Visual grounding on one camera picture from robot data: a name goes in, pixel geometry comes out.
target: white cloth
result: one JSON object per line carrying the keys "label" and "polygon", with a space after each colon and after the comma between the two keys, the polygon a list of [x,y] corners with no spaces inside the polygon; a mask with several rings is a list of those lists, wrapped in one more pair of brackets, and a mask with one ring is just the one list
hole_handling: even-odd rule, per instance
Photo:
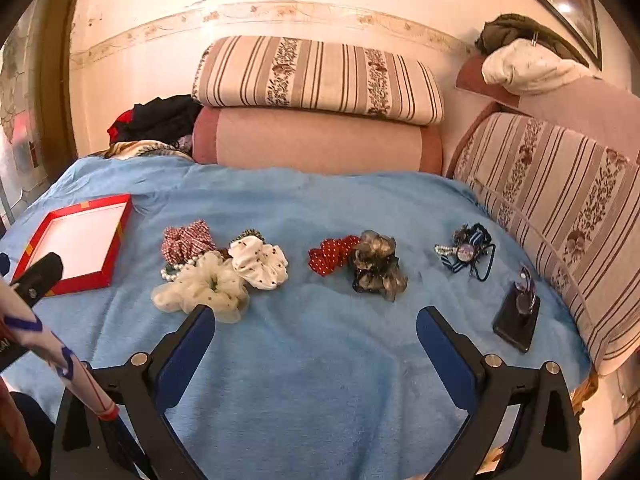
{"label": "white cloth", "polygon": [[195,266],[185,265],[174,282],[156,286],[151,299],[164,312],[188,314],[196,305],[207,305],[222,323],[237,323],[249,305],[244,280],[218,251],[204,253]]}
{"label": "white cloth", "polygon": [[263,243],[260,238],[240,238],[229,247],[234,270],[250,285],[272,290],[286,281],[287,259],[280,248]]}
{"label": "white cloth", "polygon": [[499,48],[482,64],[487,84],[501,84],[516,95],[549,92],[587,76],[593,74],[584,65],[522,38]]}

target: red box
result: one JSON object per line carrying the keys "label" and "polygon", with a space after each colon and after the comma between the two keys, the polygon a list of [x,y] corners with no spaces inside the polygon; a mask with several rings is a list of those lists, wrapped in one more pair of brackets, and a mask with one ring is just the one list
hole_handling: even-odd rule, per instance
{"label": "red box", "polygon": [[131,209],[131,195],[127,193],[49,212],[27,244],[15,269],[14,279],[53,250],[62,258],[65,271],[62,280],[56,283],[48,296],[111,285],[122,233]]}

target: screw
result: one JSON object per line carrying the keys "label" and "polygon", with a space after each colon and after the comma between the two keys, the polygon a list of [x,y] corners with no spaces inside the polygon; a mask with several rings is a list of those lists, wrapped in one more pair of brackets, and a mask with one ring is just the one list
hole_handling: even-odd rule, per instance
{"label": "screw", "polygon": [[556,375],[559,371],[560,371],[560,367],[558,366],[558,363],[555,363],[553,361],[549,361],[546,365],[545,365],[546,371],[549,372],[550,374]]}
{"label": "screw", "polygon": [[146,354],[138,352],[137,354],[133,354],[133,356],[131,357],[131,364],[134,366],[142,366],[144,363],[146,363],[147,359],[148,357]]}
{"label": "screw", "polygon": [[487,363],[491,368],[498,368],[502,365],[502,359],[496,354],[488,354],[484,357],[484,362]]}

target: blue bedsheet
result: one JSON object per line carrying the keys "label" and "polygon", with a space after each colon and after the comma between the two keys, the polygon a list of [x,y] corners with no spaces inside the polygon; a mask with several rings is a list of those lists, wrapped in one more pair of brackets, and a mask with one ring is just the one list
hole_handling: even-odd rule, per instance
{"label": "blue bedsheet", "polygon": [[[0,242],[12,272],[44,215],[98,196],[130,192],[113,285],[45,298],[37,314],[93,367],[150,351],[184,315],[149,299],[161,283],[162,230],[203,218],[224,246],[246,228],[278,244],[289,280],[251,289],[245,318],[219,324],[180,404],[168,418],[209,478],[402,479],[427,472],[455,436],[457,410],[415,334],[415,317],[434,304],[482,353],[508,364],[560,363],[569,388],[589,359],[559,297],[542,300],[531,350],[520,354],[492,332],[492,319],[522,263],[522,249],[476,206],[462,184],[422,173],[317,176],[284,169],[239,171],[180,158],[84,158],[20,217]],[[433,253],[463,223],[482,222],[497,243],[486,283],[450,274]],[[394,236],[409,285],[395,303],[357,294],[339,269],[325,278],[307,251],[327,237],[374,229]],[[62,387],[32,354],[4,376],[52,418]]]}

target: white wall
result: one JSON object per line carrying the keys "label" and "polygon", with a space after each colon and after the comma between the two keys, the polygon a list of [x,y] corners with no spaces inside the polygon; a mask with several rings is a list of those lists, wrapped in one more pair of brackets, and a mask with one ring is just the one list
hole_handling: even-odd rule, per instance
{"label": "white wall", "polygon": [[[71,49],[72,52],[87,50],[124,30],[187,9],[248,1],[265,0],[78,0]],[[549,26],[577,45],[561,23],[536,0],[299,1],[328,2],[388,12],[429,25],[468,43],[475,40],[484,22],[504,12],[517,12]],[[599,2],[596,5],[604,57],[602,76],[620,88],[630,89],[629,48],[610,16]],[[325,39],[315,27],[293,29],[300,37]],[[250,26],[240,27],[234,29],[234,33],[238,30],[251,33],[253,29]],[[282,34],[282,24],[273,24],[270,31],[267,34]],[[343,35],[338,34],[339,38],[346,36],[346,31]],[[352,42],[362,43],[362,40],[354,40],[353,34],[350,36]],[[103,149],[107,139],[104,130],[134,102],[144,102],[156,95],[189,92],[187,81],[193,77],[197,58],[210,39],[211,34],[203,36],[195,31],[182,32],[125,49],[91,66],[72,71],[72,115],[79,153]],[[450,70],[453,72],[458,66],[458,62],[454,62]]]}

